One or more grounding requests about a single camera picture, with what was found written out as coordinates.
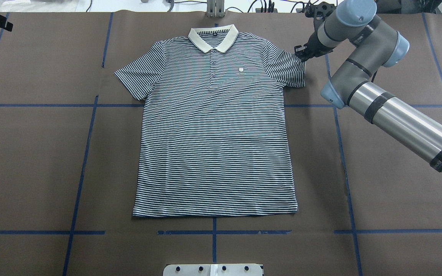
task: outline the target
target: blue joint cap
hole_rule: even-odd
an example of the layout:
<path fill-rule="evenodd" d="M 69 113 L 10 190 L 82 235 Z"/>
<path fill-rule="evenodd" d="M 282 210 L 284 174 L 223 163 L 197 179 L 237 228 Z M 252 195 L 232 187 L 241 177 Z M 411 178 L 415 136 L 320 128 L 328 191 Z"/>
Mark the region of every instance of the blue joint cap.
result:
<path fill-rule="evenodd" d="M 335 91 L 335 88 L 330 81 L 323 86 L 320 95 L 329 103 L 335 105 L 336 108 L 342 109 L 344 107 L 344 102 L 340 98 L 339 94 L 337 94 L 337 91 Z"/>
<path fill-rule="evenodd" d="M 346 26 L 365 26 L 376 14 L 376 3 L 374 0 L 345 0 L 337 6 L 335 14 Z"/>
<path fill-rule="evenodd" d="M 383 67 L 391 67 L 397 64 L 409 51 L 410 43 L 398 31 L 397 33 L 398 39 L 395 49 L 393 50 L 393 53 L 391 53 L 390 58 L 388 58 L 388 61 L 383 64 Z"/>

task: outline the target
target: collar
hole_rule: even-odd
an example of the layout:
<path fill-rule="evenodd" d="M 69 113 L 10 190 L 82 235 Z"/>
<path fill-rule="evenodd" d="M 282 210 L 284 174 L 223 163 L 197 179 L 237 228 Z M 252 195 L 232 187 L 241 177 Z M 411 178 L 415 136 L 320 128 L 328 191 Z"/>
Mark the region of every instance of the collar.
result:
<path fill-rule="evenodd" d="M 227 30 L 228 34 L 223 39 L 223 41 L 216 47 L 212 47 L 207 44 L 200 36 L 199 33 L 218 33 L 219 31 Z M 189 39 L 195 45 L 195 47 L 199 48 L 202 52 L 207 53 L 211 49 L 216 49 L 221 53 L 226 53 L 228 49 L 235 43 L 235 40 L 238 36 L 238 30 L 235 25 L 231 24 L 228 26 L 221 26 L 216 28 L 192 28 L 189 33 Z"/>

